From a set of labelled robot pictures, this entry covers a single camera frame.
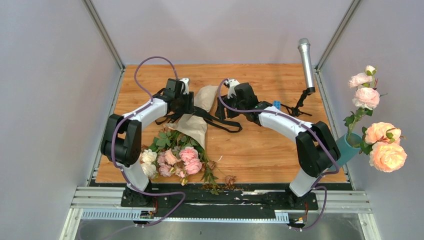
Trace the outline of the brown kraft wrapping paper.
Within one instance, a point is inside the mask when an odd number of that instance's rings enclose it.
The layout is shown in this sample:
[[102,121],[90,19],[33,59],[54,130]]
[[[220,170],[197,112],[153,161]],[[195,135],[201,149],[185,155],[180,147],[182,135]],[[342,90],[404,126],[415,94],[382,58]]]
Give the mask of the brown kraft wrapping paper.
[[[194,96],[194,106],[210,112],[214,105],[214,99],[217,95],[218,86],[206,85],[202,87]],[[205,149],[207,123],[200,117],[191,114],[184,114],[177,123],[167,123],[166,126],[171,130],[177,130],[198,142]]]

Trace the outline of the rose bouquet with green leaves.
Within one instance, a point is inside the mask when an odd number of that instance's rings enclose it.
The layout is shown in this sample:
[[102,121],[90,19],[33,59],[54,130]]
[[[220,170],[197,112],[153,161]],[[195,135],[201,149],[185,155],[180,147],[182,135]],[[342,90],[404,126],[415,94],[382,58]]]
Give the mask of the rose bouquet with green leaves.
[[201,174],[200,180],[211,194],[223,192],[217,183],[219,178],[214,175],[217,163],[208,158],[198,141],[176,129],[165,127],[160,130],[151,145],[142,146],[138,161],[150,180],[175,176],[185,186],[190,176]]

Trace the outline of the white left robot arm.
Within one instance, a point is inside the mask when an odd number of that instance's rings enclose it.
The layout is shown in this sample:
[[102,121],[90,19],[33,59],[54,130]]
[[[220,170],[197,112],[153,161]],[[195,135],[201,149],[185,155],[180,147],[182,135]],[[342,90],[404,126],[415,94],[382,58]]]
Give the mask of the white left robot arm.
[[194,111],[194,92],[189,90],[189,83],[189,78],[170,78],[166,86],[141,107],[123,115],[112,114],[108,117],[100,152],[121,171],[127,187],[135,191],[135,202],[142,207],[149,206],[153,201],[153,193],[147,189],[150,180],[139,162],[142,132],[170,112],[188,114]]

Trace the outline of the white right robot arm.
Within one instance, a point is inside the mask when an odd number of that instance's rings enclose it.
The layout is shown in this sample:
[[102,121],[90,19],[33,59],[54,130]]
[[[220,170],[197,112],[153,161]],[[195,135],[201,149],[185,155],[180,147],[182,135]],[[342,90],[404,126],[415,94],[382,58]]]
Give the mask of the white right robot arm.
[[248,121],[271,129],[296,144],[300,170],[285,195],[290,208],[298,209],[305,203],[305,195],[329,174],[330,167],[335,167],[333,174],[340,171],[337,160],[341,153],[326,123],[303,121],[280,111],[269,102],[259,101],[247,82],[226,78],[219,84],[219,87],[222,86],[228,89],[228,93],[218,96],[217,117],[225,119],[244,115]]

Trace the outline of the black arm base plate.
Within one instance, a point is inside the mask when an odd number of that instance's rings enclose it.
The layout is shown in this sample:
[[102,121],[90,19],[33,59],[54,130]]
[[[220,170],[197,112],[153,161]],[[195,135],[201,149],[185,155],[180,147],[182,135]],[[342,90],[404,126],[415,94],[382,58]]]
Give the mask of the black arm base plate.
[[223,192],[211,194],[206,185],[190,183],[153,183],[147,196],[125,188],[122,207],[152,208],[155,216],[163,217],[176,208],[170,217],[196,218],[266,218],[275,216],[275,211],[289,211],[303,215],[318,210],[317,197],[313,192],[297,198],[288,193],[287,183],[237,183],[222,187]]

